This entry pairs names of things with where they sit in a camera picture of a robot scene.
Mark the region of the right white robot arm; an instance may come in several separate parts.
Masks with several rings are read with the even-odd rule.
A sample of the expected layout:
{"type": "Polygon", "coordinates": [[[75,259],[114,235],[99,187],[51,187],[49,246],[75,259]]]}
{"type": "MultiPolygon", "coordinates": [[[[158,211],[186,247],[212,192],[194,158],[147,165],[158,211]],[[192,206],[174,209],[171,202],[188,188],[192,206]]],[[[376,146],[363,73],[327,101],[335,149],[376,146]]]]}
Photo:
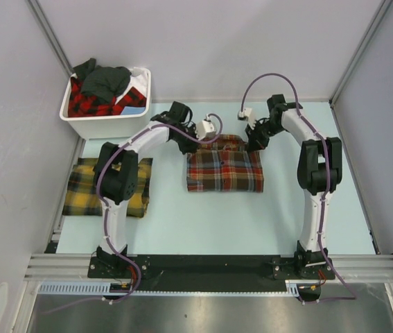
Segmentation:
{"type": "Polygon", "coordinates": [[[326,249],[326,218],[333,192],[342,181],[342,142],[325,137],[308,120],[297,102],[286,102],[282,94],[267,100],[269,115],[258,119],[251,108],[242,107],[238,119],[247,123],[249,152],[265,149],[270,138],[291,134],[300,146],[297,181],[304,191],[304,223],[293,263],[294,274],[314,279],[330,267],[326,249]]]}

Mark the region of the red brown plaid shirt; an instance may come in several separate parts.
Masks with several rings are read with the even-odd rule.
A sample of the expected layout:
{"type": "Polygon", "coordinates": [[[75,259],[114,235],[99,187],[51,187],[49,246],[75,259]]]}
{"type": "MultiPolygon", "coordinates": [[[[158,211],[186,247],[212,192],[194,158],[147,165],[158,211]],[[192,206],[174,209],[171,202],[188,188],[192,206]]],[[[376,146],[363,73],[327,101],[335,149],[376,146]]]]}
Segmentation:
{"type": "Polygon", "coordinates": [[[258,151],[249,152],[238,135],[221,135],[187,155],[186,188],[190,192],[262,193],[264,174],[258,151]]]}

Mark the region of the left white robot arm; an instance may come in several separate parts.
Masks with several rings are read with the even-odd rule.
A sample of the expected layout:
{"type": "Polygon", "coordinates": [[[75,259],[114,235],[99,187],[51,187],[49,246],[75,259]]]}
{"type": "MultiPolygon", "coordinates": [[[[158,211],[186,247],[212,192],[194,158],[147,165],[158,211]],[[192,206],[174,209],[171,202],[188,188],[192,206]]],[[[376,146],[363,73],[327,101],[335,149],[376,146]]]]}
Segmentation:
{"type": "Polygon", "coordinates": [[[120,144],[102,145],[94,167],[94,185],[103,211],[104,238],[96,257],[112,277],[120,277],[130,265],[125,237],[128,201],[134,197],[139,180],[139,161],[154,148],[173,140],[182,153],[197,148],[193,113],[174,101],[168,111],[156,114],[142,130],[120,144]]]}

